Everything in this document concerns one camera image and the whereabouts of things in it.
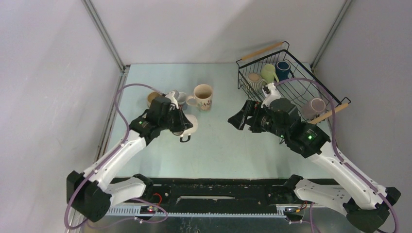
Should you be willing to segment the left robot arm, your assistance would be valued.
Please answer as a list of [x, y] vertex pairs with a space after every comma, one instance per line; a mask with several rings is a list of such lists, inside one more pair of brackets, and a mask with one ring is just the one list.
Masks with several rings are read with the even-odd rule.
[[72, 171], [67, 176], [68, 206], [92, 222], [99, 221], [111, 207], [126, 200], [150, 201], [154, 190], [149, 178], [137, 174], [119, 183], [112, 180], [164, 130], [178, 136], [181, 143], [189, 142], [197, 131], [198, 120], [194, 115], [186, 115], [174, 97], [161, 96], [126, 126], [125, 137], [108, 153], [83, 172]]

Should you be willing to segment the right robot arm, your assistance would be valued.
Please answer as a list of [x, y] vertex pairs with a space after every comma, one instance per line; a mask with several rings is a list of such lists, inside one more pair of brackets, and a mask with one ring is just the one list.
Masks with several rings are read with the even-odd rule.
[[288, 148], [326, 170], [341, 186], [333, 189], [292, 175], [282, 190], [289, 203], [300, 199], [320, 204], [344, 215], [360, 231], [373, 233], [385, 223], [400, 198], [395, 187], [372, 182], [333, 147], [323, 130], [303, 121], [288, 99], [280, 98], [269, 105], [247, 100], [228, 122], [238, 130], [248, 125], [253, 133], [268, 132], [282, 138]]

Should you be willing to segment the white ribbed black-rimmed mug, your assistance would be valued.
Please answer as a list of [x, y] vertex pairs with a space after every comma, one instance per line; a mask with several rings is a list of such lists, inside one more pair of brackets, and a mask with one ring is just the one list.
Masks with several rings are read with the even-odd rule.
[[191, 139], [191, 136], [197, 131], [198, 129], [198, 119], [194, 115], [185, 115], [187, 120], [189, 121], [189, 125], [186, 127], [186, 129], [179, 135], [179, 141], [180, 143], [186, 143], [189, 142]]

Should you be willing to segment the small white cup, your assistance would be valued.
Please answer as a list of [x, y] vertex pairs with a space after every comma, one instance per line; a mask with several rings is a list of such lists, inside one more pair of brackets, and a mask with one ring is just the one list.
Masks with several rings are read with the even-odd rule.
[[186, 99], [187, 99], [187, 94], [186, 93], [184, 93], [184, 92], [179, 92], [178, 93], [178, 97], [177, 97], [176, 100], [178, 102], [179, 108], [182, 111], [187, 110], [188, 105], [187, 105]]

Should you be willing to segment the beige ceramic cup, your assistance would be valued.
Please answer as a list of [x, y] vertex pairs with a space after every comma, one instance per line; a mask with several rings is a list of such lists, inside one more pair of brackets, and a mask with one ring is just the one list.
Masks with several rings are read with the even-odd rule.
[[150, 93], [150, 94], [147, 96], [147, 99], [146, 99], [146, 103], [147, 103], [148, 108], [150, 108], [152, 101], [153, 101], [155, 98], [160, 97], [160, 96], [162, 96], [162, 94], [160, 94], [160, 93], [158, 93], [158, 92], [152, 92], [152, 93]]

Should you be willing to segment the floral patterned mug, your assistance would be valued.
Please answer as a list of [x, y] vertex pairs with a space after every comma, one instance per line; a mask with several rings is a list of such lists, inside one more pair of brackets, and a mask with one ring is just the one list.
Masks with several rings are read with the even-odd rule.
[[199, 111], [208, 112], [211, 110], [212, 98], [213, 88], [208, 84], [200, 84], [194, 88], [193, 95], [187, 96], [186, 103]]

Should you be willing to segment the lilac mug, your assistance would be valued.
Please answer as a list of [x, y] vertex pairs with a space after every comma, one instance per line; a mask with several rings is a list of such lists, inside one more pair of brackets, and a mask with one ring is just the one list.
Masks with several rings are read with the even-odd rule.
[[301, 114], [304, 119], [312, 120], [317, 118], [326, 109], [326, 103], [321, 98], [313, 98], [304, 104]]

